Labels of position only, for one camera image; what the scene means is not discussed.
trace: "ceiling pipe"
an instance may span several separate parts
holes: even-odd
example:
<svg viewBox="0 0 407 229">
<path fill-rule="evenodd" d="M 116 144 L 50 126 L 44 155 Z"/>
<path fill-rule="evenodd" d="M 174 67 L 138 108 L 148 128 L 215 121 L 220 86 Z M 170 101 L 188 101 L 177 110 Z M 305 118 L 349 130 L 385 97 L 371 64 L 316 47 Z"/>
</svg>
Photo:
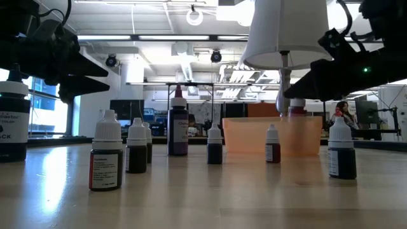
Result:
<svg viewBox="0 0 407 229">
<path fill-rule="evenodd" d="M 175 34 L 176 32 L 175 32 L 175 30 L 174 30 L 174 26 L 172 25 L 172 21 L 171 21 L 171 18 L 170 18 L 170 14 L 169 14 L 169 12 L 168 12 L 168 4 L 167 4 L 167 3 L 163 3 L 163 7 L 164 7 L 164 10 L 165 10 L 165 16 L 167 16 L 168 24 L 170 25 L 171 33 L 172 33 L 172 34 Z"/>
</svg>

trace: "bottle label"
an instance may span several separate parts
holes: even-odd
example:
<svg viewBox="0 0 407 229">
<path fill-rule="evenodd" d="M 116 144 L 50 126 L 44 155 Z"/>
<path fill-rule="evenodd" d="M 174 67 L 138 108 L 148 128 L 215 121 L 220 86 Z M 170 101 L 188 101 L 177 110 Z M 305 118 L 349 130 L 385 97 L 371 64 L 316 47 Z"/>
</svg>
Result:
<svg viewBox="0 0 407 229">
<path fill-rule="evenodd" d="M 273 146 L 269 144 L 266 145 L 266 161 L 273 161 Z"/>
<path fill-rule="evenodd" d="M 0 143 L 27 143 L 30 114 L 0 111 Z"/>
<path fill-rule="evenodd" d="M 130 164 L 130 148 L 126 148 L 126 163 L 125 163 L 126 171 L 128 171 L 129 164 Z"/>
<path fill-rule="evenodd" d="M 338 152 L 329 150 L 328 151 L 328 167 L 329 174 L 334 176 L 339 176 L 339 166 L 338 166 Z"/>
<path fill-rule="evenodd" d="M 91 155 L 90 187 L 112 188 L 118 185 L 119 155 Z"/>
<path fill-rule="evenodd" d="M 188 142 L 188 120 L 174 120 L 174 142 Z"/>
</svg>

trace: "red liquid bottle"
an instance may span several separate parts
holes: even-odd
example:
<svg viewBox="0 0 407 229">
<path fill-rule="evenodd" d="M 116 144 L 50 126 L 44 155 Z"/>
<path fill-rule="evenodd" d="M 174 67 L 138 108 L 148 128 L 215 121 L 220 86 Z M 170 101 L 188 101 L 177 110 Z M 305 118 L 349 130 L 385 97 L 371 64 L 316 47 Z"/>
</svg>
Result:
<svg viewBox="0 0 407 229">
<path fill-rule="evenodd" d="M 281 162 L 281 147 L 279 135 L 274 124 L 270 125 L 267 130 L 266 138 L 266 162 L 267 163 L 280 163 Z"/>
</svg>

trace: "orange translucent container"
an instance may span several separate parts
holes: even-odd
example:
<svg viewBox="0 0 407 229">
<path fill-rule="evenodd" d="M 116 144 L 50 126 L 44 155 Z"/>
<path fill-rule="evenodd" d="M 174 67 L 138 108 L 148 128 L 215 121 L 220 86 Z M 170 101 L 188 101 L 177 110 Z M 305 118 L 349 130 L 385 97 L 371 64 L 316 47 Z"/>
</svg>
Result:
<svg viewBox="0 0 407 229">
<path fill-rule="evenodd" d="M 274 124 L 282 156 L 315 156 L 321 143 L 322 117 L 224 118 L 229 153 L 265 153 L 266 131 Z"/>
</svg>

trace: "white lamp shade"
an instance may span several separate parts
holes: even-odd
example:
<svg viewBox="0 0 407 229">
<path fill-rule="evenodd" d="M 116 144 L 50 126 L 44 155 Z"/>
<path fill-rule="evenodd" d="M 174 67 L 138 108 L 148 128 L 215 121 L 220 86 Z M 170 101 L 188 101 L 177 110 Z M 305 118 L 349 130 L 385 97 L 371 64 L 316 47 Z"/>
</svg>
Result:
<svg viewBox="0 0 407 229">
<path fill-rule="evenodd" d="M 256 0 L 244 64 L 281 69 L 281 51 L 290 51 L 290 69 L 309 68 L 327 57 L 318 40 L 328 31 L 326 0 Z"/>
</svg>

